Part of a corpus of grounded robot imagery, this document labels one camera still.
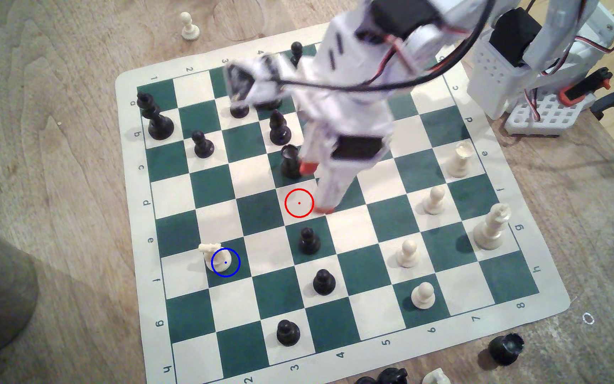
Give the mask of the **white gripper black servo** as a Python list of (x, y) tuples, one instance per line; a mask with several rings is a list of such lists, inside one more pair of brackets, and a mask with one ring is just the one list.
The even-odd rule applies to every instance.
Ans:
[[(296, 75), (315, 83), (359, 85), (388, 79), (379, 74), (394, 47), (370, 15), (332, 19), (315, 56), (300, 59)], [(298, 116), (305, 119), (300, 174), (320, 179), (314, 212), (331, 213), (362, 170), (374, 167), (389, 151), (393, 118), (391, 92), (347, 93), (301, 87), (295, 89)]]

